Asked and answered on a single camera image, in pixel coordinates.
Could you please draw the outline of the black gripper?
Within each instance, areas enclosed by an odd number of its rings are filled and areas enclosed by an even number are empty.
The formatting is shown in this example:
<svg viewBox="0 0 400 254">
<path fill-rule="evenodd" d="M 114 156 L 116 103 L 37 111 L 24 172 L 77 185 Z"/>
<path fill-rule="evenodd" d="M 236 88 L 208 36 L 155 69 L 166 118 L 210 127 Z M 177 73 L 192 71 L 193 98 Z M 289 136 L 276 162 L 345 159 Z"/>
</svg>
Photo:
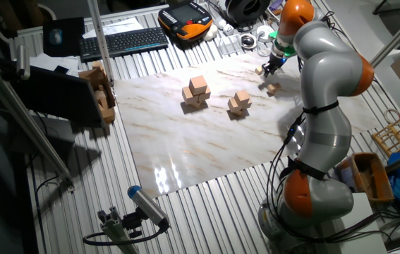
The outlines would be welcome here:
<svg viewBox="0 0 400 254">
<path fill-rule="evenodd" d="M 271 53 L 269 57 L 269 63 L 265 63 L 262 65 L 262 69 L 264 71 L 264 77 L 267 77 L 269 74 L 274 74 L 276 70 L 281 68 L 286 62 L 286 57 L 284 53 Z"/>
</svg>

